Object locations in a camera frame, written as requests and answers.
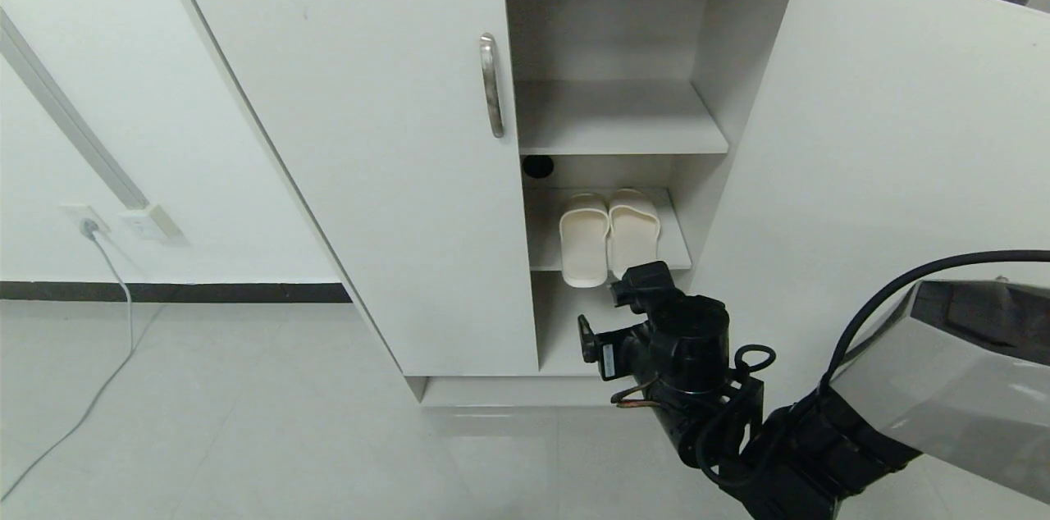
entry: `black baseboard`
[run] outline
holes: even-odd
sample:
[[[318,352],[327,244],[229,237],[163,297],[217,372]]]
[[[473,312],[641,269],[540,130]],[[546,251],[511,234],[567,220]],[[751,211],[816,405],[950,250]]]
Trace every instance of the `black baseboard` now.
[[[338,283],[320,285],[150,285],[130,284],[135,303],[351,303]],[[0,282],[0,299],[123,303],[114,283]]]

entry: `closed cabinet door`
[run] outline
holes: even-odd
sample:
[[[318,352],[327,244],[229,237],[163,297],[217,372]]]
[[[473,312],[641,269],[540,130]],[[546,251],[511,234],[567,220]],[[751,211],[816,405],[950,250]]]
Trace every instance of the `closed cabinet door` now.
[[[402,372],[534,372],[504,0],[194,1]]]
[[[693,289],[780,354],[771,402],[812,389],[897,274],[1050,247],[1048,69],[1050,15],[1021,5],[790,1]],[[1050,284],[1050,265],[945,276],[1000,273]]]

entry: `electrical outlet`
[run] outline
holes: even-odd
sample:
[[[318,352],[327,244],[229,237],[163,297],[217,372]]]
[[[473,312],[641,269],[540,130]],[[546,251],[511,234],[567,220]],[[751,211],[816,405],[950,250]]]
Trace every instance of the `electrical outlet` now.
[[[94,212],[94,209],[90,206],[86,204],[64,204],[59,205],[59,207],[62,209],[62,212],[65,213],[68,221],[72,223],[72,226],[77,228],[77,231],[80,231],[80,223],[82,221],[90,219],[91,221],[94,221],[96,225],[99,226],[100,233],[109,232],[109,226],[102,221],[99,213]]]
[[[160,205],[151,204],[144,209],[127,210],[120,217],[140,240],[163,242],[182,234]]]

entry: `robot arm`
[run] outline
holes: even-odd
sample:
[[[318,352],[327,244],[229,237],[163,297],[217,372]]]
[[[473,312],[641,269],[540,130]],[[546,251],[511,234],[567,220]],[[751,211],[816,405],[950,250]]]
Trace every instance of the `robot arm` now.
[[[818,388],[764,421],[752,373],[775,354],[746,346],[731,368],[724,305],[685,295],[664,263],[627,270],[612,285],[615,305],[646,321],[594,334],[581,315],[583,355],[605,380],[633,376],[637,387],[612,402],[652,408],[682,462],[756,520],[831,520],[844,498],[923,453],[1050,503],[1050,291],[916,282],[1010,261],[1050,262],[1050,252],[968,254],[894,280],[850,321]],[[863,323],[908,285],[849,349]],[[750,365],[749,352],[766,359]]]

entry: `white slipper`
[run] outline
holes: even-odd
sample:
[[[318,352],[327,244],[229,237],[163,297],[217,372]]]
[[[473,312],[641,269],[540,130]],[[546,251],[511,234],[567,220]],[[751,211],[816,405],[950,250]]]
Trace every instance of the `white slipper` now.
[[[562,277],[574,288],[593,288],[609,277],[605,237],[609,234],[609,212],[597,194],[576,194],[565,203],[558,223],[562,236]]]
[[[623,278],[627,269],[656,262],[659,216],[649,196],[631,188],[616,190],[609,203],[609,268]]]

